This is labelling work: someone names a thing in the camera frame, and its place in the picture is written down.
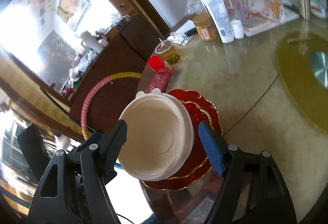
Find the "picture frame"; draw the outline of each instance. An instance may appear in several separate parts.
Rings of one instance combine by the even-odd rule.
[[[76,32],[90,6],[90,0],[60,0],[57,14]]]

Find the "white bottle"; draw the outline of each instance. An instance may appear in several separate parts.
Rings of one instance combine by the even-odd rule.
[[[216,25],[224,44],[234,41],[233,30],[223,0],[200,0]]]

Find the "table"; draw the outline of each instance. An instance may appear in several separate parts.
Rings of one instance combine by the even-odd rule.
[[[295,31],[312,32],[328,40],[327,27],[326,21],[314,17],[307,23],[296,20],[226,45],[220,40],[204,42],[196,35],[187,44],[168,86],[168,90],[196,90],[213,102],[229,144],[246,152],[267,150],[272,154],[288,186],[298,222],[328,182],[328,137],[312,128],[288,97],[278,73],[276,49],[281,38]],[[153,75],[146,67],[139,90],[146,88]],[[157,191],[144,185],[142,191],[163,222],[181,223],[200,209],[198,221],[191,222],[203,223],[221,185],[222,179],[209,172],[181,191]],[[130,219],[137,221],[133,215]]]

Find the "silver rivet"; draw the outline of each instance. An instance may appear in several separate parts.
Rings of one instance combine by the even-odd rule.
[[[63,153],[64,153],[63,150],[58,150],[55,155],[56,156],[61,156],[61,155],[63,155]]]
[[[236,151],[238,149],[238,147],[236,147],[235,145],[229,145],[229,150],[231,151]]]
[[[271,157],[271,154],[268,151],[263,151],[262,155],[264,155],[265,157]]]
[[[98,145],[97,144],[89,145],[89,149],[90,150],[96,150],[97,148],[98,148]]]

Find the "red plastic package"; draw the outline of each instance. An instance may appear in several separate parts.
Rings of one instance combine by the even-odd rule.
[[[159,68],[157,74],[150,82],[146,94],[152,92],[155,88],[159,88],[162,93],[166,93],[167,86],[174,71],[175,68]]]

